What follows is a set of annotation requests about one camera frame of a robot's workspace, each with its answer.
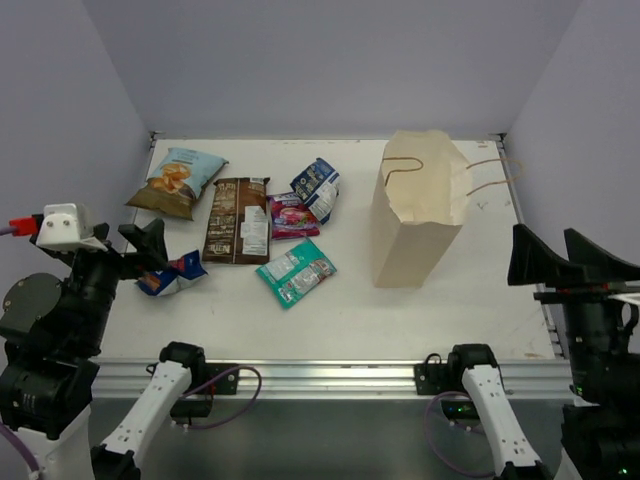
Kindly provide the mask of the gold blue crisps bag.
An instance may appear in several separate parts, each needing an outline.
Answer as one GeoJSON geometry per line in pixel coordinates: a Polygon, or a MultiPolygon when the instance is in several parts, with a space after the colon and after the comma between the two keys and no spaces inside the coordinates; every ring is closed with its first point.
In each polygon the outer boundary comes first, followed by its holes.
{"type": "Polygon", "coordinates": [[[227,164],[217,155],[170,148],[126,206],[192,220],[203,191],[227,164]]]}

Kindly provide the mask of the blue snack box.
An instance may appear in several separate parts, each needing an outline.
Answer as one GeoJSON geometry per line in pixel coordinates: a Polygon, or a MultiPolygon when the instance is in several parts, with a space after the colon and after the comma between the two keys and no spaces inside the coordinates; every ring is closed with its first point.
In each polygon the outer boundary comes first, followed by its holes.
{"type": "Polygon", "coordinates": [[[207,275],[199,251],[194,250],[170,261],[168,269],[146,273],[135,284],[144,294],[159,297],[190,288],[207,275]]]}

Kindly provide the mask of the brown chocolate snack bag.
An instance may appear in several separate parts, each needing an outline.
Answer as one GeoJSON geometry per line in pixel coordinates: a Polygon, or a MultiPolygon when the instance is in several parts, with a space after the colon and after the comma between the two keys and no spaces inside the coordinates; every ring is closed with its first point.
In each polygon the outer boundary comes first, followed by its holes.
{"type": "Polygon", "coordinates": [[[234,177],[214,182],[202,250],[205,263],[263,265],[269,261],[269,181],[269,177],[234,177]]]}

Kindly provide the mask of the brown paper bag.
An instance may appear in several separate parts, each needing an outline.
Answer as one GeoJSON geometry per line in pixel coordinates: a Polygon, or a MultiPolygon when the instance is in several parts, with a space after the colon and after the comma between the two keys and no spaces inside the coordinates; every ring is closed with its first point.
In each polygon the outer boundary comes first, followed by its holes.
{"type": "Polygon", "coordinates": [[[492,274],[503,264],[494,221],[468,218],[490,187],[441,130],[399,130],[386,143],[371,202],[371,273],[377,288],[419,288],[432,272],[492,274]]]}

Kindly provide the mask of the purple berry candy bag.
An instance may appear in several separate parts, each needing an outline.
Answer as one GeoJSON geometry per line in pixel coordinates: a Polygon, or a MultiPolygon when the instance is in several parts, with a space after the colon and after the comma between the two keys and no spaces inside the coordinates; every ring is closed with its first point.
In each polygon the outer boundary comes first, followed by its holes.
{"type": "Polygon", "coordinates": [[[273,240],[314,237],[320,234],[320,223],[294,192],[268,197],[273,240]]]}

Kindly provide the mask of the green mint candy pack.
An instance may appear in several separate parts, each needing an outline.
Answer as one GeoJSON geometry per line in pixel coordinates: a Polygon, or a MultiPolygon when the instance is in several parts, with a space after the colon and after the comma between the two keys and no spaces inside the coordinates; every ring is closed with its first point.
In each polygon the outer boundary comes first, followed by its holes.
{"type": "Polygon", "coordinates": [[[256,269],[279,304],[289,309],[337,273],[332,261],[310,239],[256,269]]]}

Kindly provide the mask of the navy kettle chips bag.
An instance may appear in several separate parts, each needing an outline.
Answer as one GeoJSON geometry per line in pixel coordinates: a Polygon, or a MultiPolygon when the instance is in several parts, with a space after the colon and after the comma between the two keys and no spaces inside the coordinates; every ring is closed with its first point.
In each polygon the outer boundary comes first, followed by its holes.
{"type": "Polygon", "coordinates": [[[326,224],[339,196],[340,173],[318,157],[290,182],[292,191],[322,225],[326,224]]]}

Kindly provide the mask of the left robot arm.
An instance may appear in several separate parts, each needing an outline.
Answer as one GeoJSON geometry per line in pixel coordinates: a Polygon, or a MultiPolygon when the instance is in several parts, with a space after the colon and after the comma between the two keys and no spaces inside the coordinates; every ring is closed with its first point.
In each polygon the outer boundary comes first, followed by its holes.
{"type": "Polygon", "coordinates": [[[164,222],[123,224],[132,246],[116,251],[107,224],[37,214],[14,219],[9,232],[25,236],[69,276],[37,273],[16,282],[2,301],[1,432],[27,464],[32,479],[138,479],[151,441],[186,392],[208,379],[202,348],[171,342],[151,380],[125,418],[100,444],[88,440],[96,356],[123,280],[169,264],[164,222]]]}

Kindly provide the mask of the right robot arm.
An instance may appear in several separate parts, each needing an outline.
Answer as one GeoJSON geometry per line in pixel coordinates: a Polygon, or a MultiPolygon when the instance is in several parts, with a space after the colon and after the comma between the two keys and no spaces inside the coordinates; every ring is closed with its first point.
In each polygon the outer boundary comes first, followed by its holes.
{"type": "Polygon", "coordinates": [[[568,256],[524,224],[513,228],[507,282],[564,314],[574,396],[562,408],[561,464],[550,473],[512,410],[499,366],[486,345],[453,348],[445,379],[474,404],[497,479],[636,479],[639,476],[639,356],[629,342],[639,324],[639,267],[574,229],[568,256]]]}

